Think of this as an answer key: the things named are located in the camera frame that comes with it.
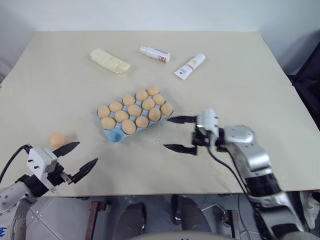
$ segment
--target black cable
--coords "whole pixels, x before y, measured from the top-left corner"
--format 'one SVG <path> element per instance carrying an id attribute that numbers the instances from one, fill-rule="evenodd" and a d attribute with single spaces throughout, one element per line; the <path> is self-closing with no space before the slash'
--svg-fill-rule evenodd
<path id="1" fill-rule="evenodd" d="M 23 145 L 21 147 L 18 148 L 17 151 L 15 151 L 15 153 L 12 155 L 12 157 L 9 159 L 9 161 L 6 163 L 6 165 L 4 166 L 1 174 L 0 174 L 0 184 L 1 184 L 1 181 L 2 179 L 4 178 L 5 176 L 5 173 L 7 171 L 7 169 L 9 168 L 10 164 L 12 163 L 12 161 L 15 159 L 15 157 L 21 152 L 21 150 L 25 150 L 27 153 L 29 153 L 29 150 L 31 149 L 32 147 L 28 144 L 26 145 Z"/>
<path id="2" fill-rule="evenodd" d="M 219 164 L 225 166 L 225 167 L 233 174 L 234 178 L 236 179 L 236 181 L 238 182 L 239 186 L 241 187 L 244 195 L 246 196 L 247 200 L 249 201 L 249 203 L 250 203 L 251 206 L 252 206 L 252 203 L 251 203 L 251 201 L 250 201 L 250 199 L 249 199 L 248 193 L 245 191 L 244 187 L 242 186 L 242 184 L 245 185 L 244 182 L 243 182 L 243 180 L 242 180 L 242 178 L 241 178 L 241 181 L 242 181 L 242 184 L 241 184 L 241 182 L 240 182 L 238 176 L 236 175 L 235 171 L 233 171 L 233 169 L 232 169 L 228 164 L 226 164 L 225 162 L 223 162 L 223 161 L 221 161 L 219 158 L 217 158 L 217 157 L 211 152 L 209 146 L 207 146 L 206 149 L 208 150 L 208 153 L 210 154 L 210 156 L 211 156 L 216 162 L 218 162 Z M 238 211 L 239 211 L 239 216 L 240 216 L 240 220 L 241 220 L 241 223 L 242 223 L 242 225 L 243 225 L 243 228 L 244 228 L 245 231 L 248 231 L 247 226 L 245 225 L 244 220 L 243 220 L 243 218 L 242 218 L 242 216 L 241 216 L 241 212 L 240 212 L 240 194 L 238 195 Z"/>
<path id="3" fill-rule="evenodd" d="M 208 153 L 210 154 L 210 156 L 211 156 L 215 161 L 217 161 L 219 164 L 221 164 L 221 165 L 225 166 L 227 169 L 229 169 L 229 171 L 233 174 L 234 178 L 236 179 L 236 181 L 237 181 L 238 184 L 240 185 L 242 191 L 243 191 L 245 194 L 247 194 L 247 192 L 246 192 L 246 190 L 244 189 L 244 187 L 242 186 L 239 178 L 237 177 L 235 171 L 233 171 L 233 169 L 232 169 L 228 164 L 226 164 L 225 162 L 223 162 L 223 161 L 221 161 L 219 158 L 217 158 L 217 157 L 211 152 L 210 147 L 207 146 L 206 149 L 208 150 Z"/>
<path id="4" fill-rule="evenodd" d="M 232 157 L 231 153 L 230 153 L 228 150 L 226 150 L 226 151 L 227 151 L 227 153 L 230 155 L 230 157 L 231 157 L 231 159 L 232 159 L 232 162 L 233 162 L 233 165 L 234 165 L 234 167 L 235 167 L 236 171 L 239 173 L 239 170 L 238 170 L 238 168 L 237 168 L 237 165 L 236 165 L 235 159 Z M 240 180 L 241 180 L 241 182 L 242 182 L 243 186 L 246 186 L 246 184 L 245 184 L 244 180 L 243 180 L 241 177 L 240 177 Z M 250 205 L 252 206 L 253 211 L 255 212 L 255 208 L 254 208 L 254 206 L 252 205 L 252 202 L 250 201 L 250 198 L 249 198 L 249 196 L 248 196 L 248 192 L 243 191 L 243 193 L 244 193 L 244 195 L 245 195 L 246 199 L 248 200 L 248 202 L 250 203 Z"/>

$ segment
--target white tube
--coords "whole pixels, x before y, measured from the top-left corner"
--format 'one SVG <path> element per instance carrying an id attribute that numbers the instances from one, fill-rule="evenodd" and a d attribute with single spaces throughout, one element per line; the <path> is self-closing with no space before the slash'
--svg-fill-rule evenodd
<path id="1" fill-rule="evenodd" d="M 174 72 L 179 78 L 186 80 L 186 78 L 192 73 L 204 60 L 206 56 L 202 53 L 198 53 L 185 65 L 180 67 L 177 71 Z"/>
<path id="2" fill-rule="evenodd" d="M 150 58 L 158 59 L 159 61 L 164 63 L 169 62 L 171 56 L 169 52 L 163 52 L 149 46 L 141 46 L 140 52 L 147 55 Z"/>

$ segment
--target egg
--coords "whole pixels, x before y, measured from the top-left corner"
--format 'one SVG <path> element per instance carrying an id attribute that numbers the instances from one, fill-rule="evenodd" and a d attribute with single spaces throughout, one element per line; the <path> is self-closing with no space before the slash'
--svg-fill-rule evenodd
<path id="1" fill-rule="evenodd" d="M 113 130 L 116 126 L 116 121 L 111 117 L 104 117 L 101 119 L 101 125 L 106 130 Z"/>
<path id="2" fill-rule="evenodd" d="M 123 96 L 122 102 L 124 105 L 129 106 L 135 104 L 136 100 L 131 94 L 127 93 Z"/>
<path id="3" fill-rule="evenodd" d="M 149 96 L 154 96 L 159 93 L 159 88 L 157 86 L 152 86 L 149 87 L 146 91 L 148 92 Z"/>
<path id="4" fill-rule="evenodd" d="M 109 109 L 111 110 L 111 112 L 114 112 L 114 113 L 119 110 L 122 110 L 122 108 L 123 108 L 122 104 L 118 101 L 114 101 L 109 105 Z"/>
<path id="5" fill-rule="evenodd" d="M 136 132 L 136 125 L 130 119 L 126 119 L 122 122 L 121 128 L 125 134 L 132 135 Z"/>
<path id="6" fill-rule="evenodd" d="M 161 117 L 161 112 L 158 108 L 154 107 L 149 111 L 148 117 L 150 121 L 158 122 Z"/>
<path id="7" fill-rule="evenodd" d="M 136 94 L 135 94 L 135 99 L 137 99 L 138 101 L 144 101 L 148 98 L 148 93 L 146 91 L 138 91 Z"/>
<path id="8" fill-rule="evenodd" d="M 174 107 L 170 103 L 165 103 L 162 105 L 160 111 L 162 115 L 170 116 L 174 110 Z"/>
<path id="9" fill-rule="evenodd" d="M 155 102 L 150 99 L 150 98 L 147 98 L 146 100 L 143 101 L 142 103 L 142 108 L 144 110 L 147 110 L 149 111 L 150 109 L 154 108 L 155 107 Z"/>
<path id="10" fill-rule="evenodd" d="M 162 106 L 165 103 L 165 99 L 160 94 L 156 94 L 153 96 L 152 100 L 156 105 Z"/>
<path id="11" fill-rule="evenodd" d="M 139 116 L 135 120 L 135 124 L 142 129 L 145 129 L 149 125 L 149 120 L 145 116 Z"/>
<path id="12" fill-rule="evenodd" d="M 129 119 L 129 115 L 128 113 L 126 113 L 125 111 L 117 111 L 114 115 L 115 117 L 115 120 L 118 122 L 118 123 L 122 123 L 124 120 L 126 119 Z"/>
<path id="13" fill-rule="evenodd" d="M 54 133 L 50 136 L 50 145 L 53 149 L 57 149 L 66 144 L 66 137 L 62 133 Z"/>
<path id="14" fill-rule="evenodd" d="M 141 115 L 141 112 L 141 107 L 139 107 L 138 105 L 133 104 L 128 107 L 128 113 L 131 116 L 139 117 Z"/>
<path id="15" fill-rule="evenodd" d="M 101 106 L 98 109 L 98 116 L 100 119 L 103 119 L 105 117 L 109 117 L 110 115 L 110 109 L 107 106 Z"/>

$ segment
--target table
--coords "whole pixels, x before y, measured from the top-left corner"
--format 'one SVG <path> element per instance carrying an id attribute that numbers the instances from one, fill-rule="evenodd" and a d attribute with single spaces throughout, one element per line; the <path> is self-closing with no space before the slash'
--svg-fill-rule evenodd
<path id="1" fill-rule="evenodd" d="M 140 45 L 171 52 L 170 62 L 148 58 Z M 116 75 L 96 65 L 89 57 L 96 48 L 131 63 L 131 70 Z M 206 60 L 187 80 L 173 74 L 197 53 Z M 0 88 L 0 168 L 21 145 L 48 147 L 49 136 L 62 132 L 81 142 L 59 159 L 67 173 L 99 161 L 79 183 L 60 185 L 55 196 L 240 192 L 205 148 L 192 156 L 163 147 L 190 144 L 191 124 L 162 121 L 108 143 L 97 108 L 152 85 L 177 114 L 213 108 L 221 127 L 254 129 L 284 190 L 320 189 L 320 133 L 258 32 L 35 32 Z M 217 156 L 232 165 L 227 154 Z M 26 160 L 24 153 L 14 160 L 3 187 L 31 173 Z"/>

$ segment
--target dark fabric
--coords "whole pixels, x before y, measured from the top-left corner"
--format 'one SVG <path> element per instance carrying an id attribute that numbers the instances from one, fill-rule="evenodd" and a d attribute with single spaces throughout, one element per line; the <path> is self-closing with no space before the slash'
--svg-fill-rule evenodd
<path id="1" fill-rule="evenodd" d="M 312 192 L 312 197 L 320 203 L 320 192 Z"/>
<path id="2" fill-rule="evenodd" d="M 299 72 L 289 78 L 320 130 L 320 43 Z"/>

